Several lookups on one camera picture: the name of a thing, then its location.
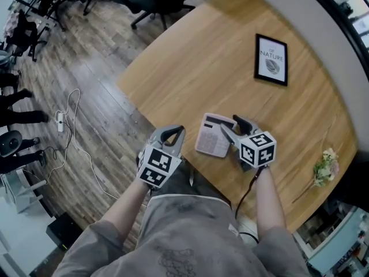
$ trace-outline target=wooden table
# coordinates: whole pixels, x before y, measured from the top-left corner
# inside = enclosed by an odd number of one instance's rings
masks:
[[[287,43],[287,87],[253,78],[256,33]],[[118,85],[154,126],[185,126],[182,154],[233,204],[254,172],[242,173],[232,155],[217,159],[195,151],[204,113],[249,117],[271,132],[277,140],[271,169],[290,231],[323,203],[357,150],[334,82],[307,43],[263,0],[202,4],[156,39]],[[314,163],[329,147],[339,155],[338,177],[304,193]],[[255,218],[254,192],[241,210]]]

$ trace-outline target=gray shirt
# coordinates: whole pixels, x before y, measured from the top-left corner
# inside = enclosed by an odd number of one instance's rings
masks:
[[[250,249],[232,226],[234,215],[220,199],[153,197],[134,251],[124,254],[116,228],[101,220],[82,233],[53,276],[309,276],[286,229],[270,229]]]

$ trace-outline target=wooden floor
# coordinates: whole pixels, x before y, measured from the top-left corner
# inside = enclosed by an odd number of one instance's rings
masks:
[[[188,0],[187,3],[196,6],[203,1]],[[133,31],[130,23],[138,15],[108,1],[95,0],[86,17],[82,10],[81,3],[66,5],[61,17],[67,31],[63,33],[56,27],[50,34],[46,33],[48,44],[39,48],[36,63],[26,55],[18,59],[17,67],[22,71],[20,89],[32,90],[35,98],[18,102],[14,110],[44,110],[51,121],[14,125],[12,129],[19,130],[25,139],[41,138],[41,145],[31,149],[32,152],[47,146],[65,147],[68,131],[65,128],[64,133],[58,133],[54,114],[66,109],[68,94],[79,88],[82,94],[76,120],[77,140],[91,154],[103,188],[119,196],[135,177],[136,153],[143,147],[153,126],[130,104],[115,82],[163,28],[160,18],[154,21],[147,18]],[[168,25],[186,13],[171,15]],[[74,93],[68,113],[70,124],[76,101]],[[86,154],[77,150],[73,143],[67,153],[65,167],[54,171],[49,185],[40,192],[54,214],[67,211],[85,228],[99,220],[115,200],[100,190]],[[62,164],[63,155],[58,153],[58,160],[53,160],[52,151],[48,150],[47,160],[45,168],[32,163],[27,170],[45,179],[51,169]],[[144,208],[125,243],[127,250],[135,246]]]

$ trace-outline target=black picture frame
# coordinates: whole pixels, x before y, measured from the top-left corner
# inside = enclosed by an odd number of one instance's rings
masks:
[[[259,74],[260,39],[266,39],[266,40],[278,43],[280,45],[283,45],[283,47],[284,47],[284,58],[285,58],[284,82],[282,82],[280,80],[277,80],[277,79],[274,79],[274,78],[271,78],[271,77],[268,77],[268,76],[264,76],[264,75]],[[283,85],[283,86],[288,85],[288,50],[287,50],[287,44],[286,43],[278,41],[278,40],[270,38],[270,37],[267,37],[267,36],[264,36],[264,35],[256,34],[254,78],[270,81],[270,82],[273,82],[273,83],[276,83],[276,84],[279,84],[279,85]]]

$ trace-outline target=power strip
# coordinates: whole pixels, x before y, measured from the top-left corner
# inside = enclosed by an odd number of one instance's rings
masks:
[[[64,114],[59,113],[58,114],[58,132],[64,131]]]

